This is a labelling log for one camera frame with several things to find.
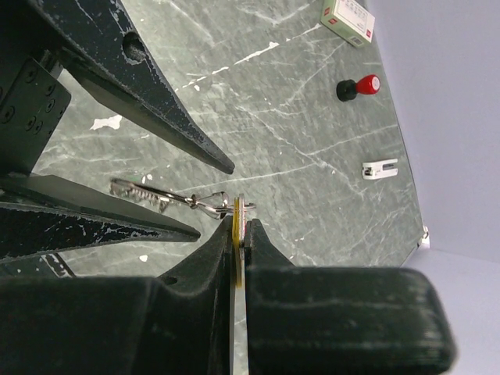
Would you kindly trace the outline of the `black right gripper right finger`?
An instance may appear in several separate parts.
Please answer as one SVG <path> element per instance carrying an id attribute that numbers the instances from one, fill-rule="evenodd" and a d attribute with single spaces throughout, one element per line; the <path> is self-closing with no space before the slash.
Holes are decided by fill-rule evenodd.
<path id="1" fill-rule="evenodd" d="M 246 226 L 252 374 L 441 374 L 456 344 L 434 285 L 401 267 L 296 266 Z"/>

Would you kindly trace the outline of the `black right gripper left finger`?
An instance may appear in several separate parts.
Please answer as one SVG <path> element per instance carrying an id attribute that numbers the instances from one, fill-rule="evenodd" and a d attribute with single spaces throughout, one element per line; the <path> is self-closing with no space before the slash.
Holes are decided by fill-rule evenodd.
<path id="1" fill-rule="evenodd" d="M 1 281 L 4 374 L 230 374 L 231 220 L 159 277 Z"/>

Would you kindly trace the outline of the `red and black stamp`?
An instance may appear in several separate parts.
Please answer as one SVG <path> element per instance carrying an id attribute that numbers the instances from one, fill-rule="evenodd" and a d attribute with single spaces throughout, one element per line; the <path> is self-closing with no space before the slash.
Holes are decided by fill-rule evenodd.
<path id="1" fill-rule="evenodd" d="M 348 102 L 356 99 L 358 95 L 375 95 L 380 87 L 380 78 L 375 74 L 370 74 L 359 81 L 343 80 L 339 82 L 336 94 L 341 102 Z"/>

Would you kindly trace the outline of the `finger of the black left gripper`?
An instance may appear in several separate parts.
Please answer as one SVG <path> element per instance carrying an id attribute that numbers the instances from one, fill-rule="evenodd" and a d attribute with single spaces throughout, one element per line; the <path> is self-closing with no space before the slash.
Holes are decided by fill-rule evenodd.
<path id="1" fill-rule="evenodd" d="M 1 258 L 127 241 L 195 242 L 193 227 L 57 176 L 1 179 Z"/>

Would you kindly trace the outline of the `yellow key tag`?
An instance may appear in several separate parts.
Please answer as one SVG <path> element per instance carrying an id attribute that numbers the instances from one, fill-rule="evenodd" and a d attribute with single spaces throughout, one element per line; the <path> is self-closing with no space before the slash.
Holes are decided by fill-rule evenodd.
<path id="1" fill-rule="evenodd" d="M 245 239 L 245 197 L 240 194 L 234 200 L 234 215 L 232 222 L 232 243 L 234 252 L 235 285 L 241 288 L 243 284 L 243 258 L 241 248 Z"/>

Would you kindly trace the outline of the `white cardboard box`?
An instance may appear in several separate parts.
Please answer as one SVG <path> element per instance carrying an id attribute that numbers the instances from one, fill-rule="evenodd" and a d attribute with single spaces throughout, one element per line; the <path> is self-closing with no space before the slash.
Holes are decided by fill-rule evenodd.
<path id="1" fill-rule="evenodd" d="M 372 43 L 375 17 L 354 0 L 324 0 L 320 22 L 355 48 Z"/>

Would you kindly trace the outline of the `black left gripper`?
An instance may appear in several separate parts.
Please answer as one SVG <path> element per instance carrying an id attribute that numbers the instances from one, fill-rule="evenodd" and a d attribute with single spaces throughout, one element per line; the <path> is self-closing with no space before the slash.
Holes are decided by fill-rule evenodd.
<path id="1" fill-rule="evenodd" d="M 58 81 L 63 67 L 106 108 L 233 173 L 234 163 L 191 118 L 122 2 L 2 1 L 1 175 L 29 174 L 41 156 L 71 100 Z"/>

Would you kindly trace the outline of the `white stapler remover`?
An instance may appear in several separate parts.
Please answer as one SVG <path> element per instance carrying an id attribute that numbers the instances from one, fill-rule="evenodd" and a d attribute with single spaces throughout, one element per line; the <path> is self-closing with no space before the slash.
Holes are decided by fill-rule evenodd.
<path id="1" fill-rule="evenodd" d="M 398 174 L 397 159 L 386 159 L 362 164 L 362 178 L 364 180 L 380 180 L 394 177 Z"/>

